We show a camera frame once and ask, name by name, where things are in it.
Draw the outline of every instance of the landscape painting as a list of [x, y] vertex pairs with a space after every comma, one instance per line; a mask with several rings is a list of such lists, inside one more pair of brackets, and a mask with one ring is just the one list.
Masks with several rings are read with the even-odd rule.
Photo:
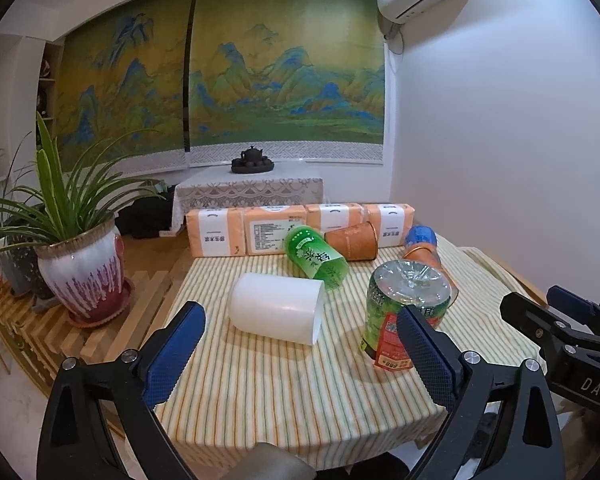
[[376, 12], [376, 0], [196, 0], [191, 145], [382, 145], [384, 47]]
[[134, 0], [65, 40], [56, 131], [62, 167], [95, 141], [122, 153], [183, 148], [183, 74], [191, 0]]

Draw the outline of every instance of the white cup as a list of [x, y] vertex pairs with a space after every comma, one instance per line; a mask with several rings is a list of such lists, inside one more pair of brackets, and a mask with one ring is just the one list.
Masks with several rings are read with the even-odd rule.
[[234, 283], [229, 319], [245, 332], [313, 345], [325, 299], [322, 280], [247, 272]]

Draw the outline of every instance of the orange paper cup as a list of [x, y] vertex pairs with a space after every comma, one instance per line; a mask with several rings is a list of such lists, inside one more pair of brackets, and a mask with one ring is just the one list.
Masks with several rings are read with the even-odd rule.
[[375, 260], [378, 257], [378, 237], [371, 222], [329, 231], [324, 234], [324, 241], [348, 262]]

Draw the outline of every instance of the blue bottle cap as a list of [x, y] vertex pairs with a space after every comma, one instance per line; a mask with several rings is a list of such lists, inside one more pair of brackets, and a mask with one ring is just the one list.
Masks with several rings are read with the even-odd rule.
[[413, 244], [427, 243], [434, 246], [438, 246], [438, 239], [436, 238], [435, 231], [426, 225], [414, 225], [407, 233], [404, 239], [404, 246], [409, 247]]

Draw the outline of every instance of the red plant saucer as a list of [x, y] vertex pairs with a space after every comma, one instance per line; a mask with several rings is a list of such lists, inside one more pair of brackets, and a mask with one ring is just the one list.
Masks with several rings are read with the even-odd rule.
[[113, 314], [99, 321], [87, 322], [81, 319], [77, 319], [77, 317], [75, 317], [75, 314], [69, 311], [69, 324], [75, 326], [76, 328], [96, 328], [97, 326], [101, 326], [105, 323], [108, 323], [115, 317], [122, 314], [129, 307], [129, 304], [131, 303], [131, 297], [134, 293], [134, 289], [135, 287], [133, 282], [130, 279], [125, 278], [125, 281], [122, 282], [122, 301], [120, 302], [119, 309], [117, 309]]

